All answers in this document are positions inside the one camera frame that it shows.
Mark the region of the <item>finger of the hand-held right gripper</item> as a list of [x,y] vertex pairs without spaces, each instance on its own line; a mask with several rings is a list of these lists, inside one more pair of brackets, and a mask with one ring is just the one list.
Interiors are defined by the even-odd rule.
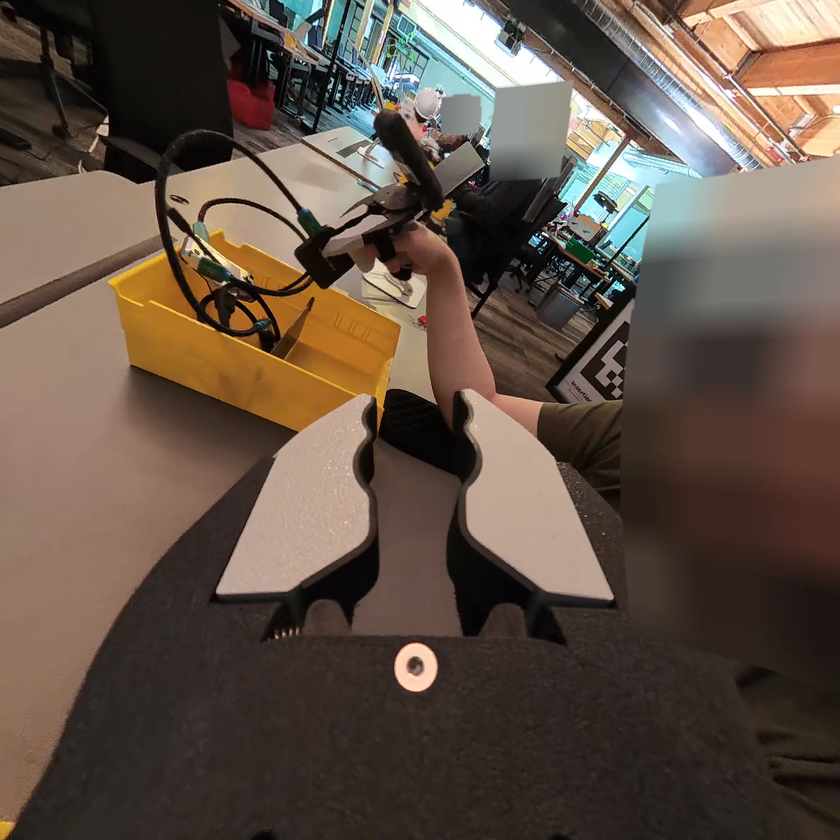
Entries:
[[373,215],[402,214],[417,219],[421,216],[421,194],[416,185],[389,185],[352,204],[340,221],[350,221],[363,210]]
[[377,259],[393,259],[396,249],[393,237],[403,228],[398,218],[354,218],[350,224],[336,229],[322,246],[322,256],[366,255],[366,249],[373,247]]

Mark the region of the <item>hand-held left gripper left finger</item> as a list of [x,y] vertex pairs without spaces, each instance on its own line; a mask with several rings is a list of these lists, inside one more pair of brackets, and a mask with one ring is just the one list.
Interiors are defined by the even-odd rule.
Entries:
[[377,405],[357,395],[274,456],[215,591],[220,601],[356,604],[379,573]]

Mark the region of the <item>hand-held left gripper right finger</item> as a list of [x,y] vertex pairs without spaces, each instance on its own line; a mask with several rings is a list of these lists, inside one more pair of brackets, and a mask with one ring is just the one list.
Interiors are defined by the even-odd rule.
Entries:
[[453,421],[465,560],[498,570],[525,608],[611,606],[613,591],[550,452],[471,389],[456,393]]

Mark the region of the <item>black adapter hub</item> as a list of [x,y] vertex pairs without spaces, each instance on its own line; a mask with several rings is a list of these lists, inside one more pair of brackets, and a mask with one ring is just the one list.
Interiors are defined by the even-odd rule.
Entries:
[[295,248],[294,255],[304,273],[321,289],[328,289],[355,267],[346,251],[326,256],[324,249],[337,235],[333,227],[327,226],[317,234],[306,238]]

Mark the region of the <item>silver adapter hub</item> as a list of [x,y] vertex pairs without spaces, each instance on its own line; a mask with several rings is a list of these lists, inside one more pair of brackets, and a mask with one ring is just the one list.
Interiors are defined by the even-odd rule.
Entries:
[[200,238],[186,237],[180,257],[211,287],[222,287],[234,280],[251,285],[254,283],[252,274]]

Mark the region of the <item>yellow plastic bin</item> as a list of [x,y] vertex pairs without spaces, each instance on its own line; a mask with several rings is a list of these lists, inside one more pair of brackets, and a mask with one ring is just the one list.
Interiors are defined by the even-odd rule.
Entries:
[[313,306],[286,358],[255,335],[197,320],[165,254],[110,280],[131,365],[294,431],[360,394],[382,412],[401,326],[336,289],[267,297],[282,334]]

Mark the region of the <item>person's right forearm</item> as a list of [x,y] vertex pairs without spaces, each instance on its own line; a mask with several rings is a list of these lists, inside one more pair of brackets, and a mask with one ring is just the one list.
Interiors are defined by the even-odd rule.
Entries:
[[471,390],[536,435],[540,402],[502,395],[471,318],[466,287],[448,248],[411,258],[427,279],[427,368],[435,401],[448,426],[455,394]]

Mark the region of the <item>white sign stand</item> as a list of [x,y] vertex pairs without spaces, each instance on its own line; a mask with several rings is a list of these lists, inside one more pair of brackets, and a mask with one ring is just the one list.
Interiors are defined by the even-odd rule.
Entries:
[[427,283],[424,277],[410,274],[407,279],[400,279],[379,264],[373,270],[364,272],[362,278],[388,298],[412,310],[419,307],[426,295]]

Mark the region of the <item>black bin divider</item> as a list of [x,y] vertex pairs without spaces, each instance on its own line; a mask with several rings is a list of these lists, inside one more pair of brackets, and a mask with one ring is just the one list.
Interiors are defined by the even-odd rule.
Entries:
[[297,317],[290,325],[290,327],[282,333],[280,339],[270,352],[270,355],[285,360],[295,345],[298,343],[303,328],[306,324],[308,316],[312,310],[312,307],[315,302],[315,297],[311,297],[305,307],[299,311]]

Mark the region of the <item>black office chair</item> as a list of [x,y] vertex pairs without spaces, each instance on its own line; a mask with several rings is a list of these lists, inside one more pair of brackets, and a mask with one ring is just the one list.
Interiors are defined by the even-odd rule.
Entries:
[[522,246],[553,220],[563,204],[557,196],[562,175],[541,180],[470,184],[455,190],[455,211],[446,223],[448,245],[454,250],[465,286],[487,288],[471,313],[474,318]]

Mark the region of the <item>black white tag sign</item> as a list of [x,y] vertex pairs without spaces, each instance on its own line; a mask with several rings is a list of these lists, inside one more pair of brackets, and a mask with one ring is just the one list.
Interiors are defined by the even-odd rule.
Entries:
[[561,362],[546,384],[559,403],[623,399],[627,342],[635,297],[616,301]]

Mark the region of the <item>grey trash bin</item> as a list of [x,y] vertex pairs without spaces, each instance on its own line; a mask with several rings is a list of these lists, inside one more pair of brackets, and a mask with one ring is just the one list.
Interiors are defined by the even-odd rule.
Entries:
[[560,332],[585,306],[585,301],[555,281],[535,305],[541,324]]

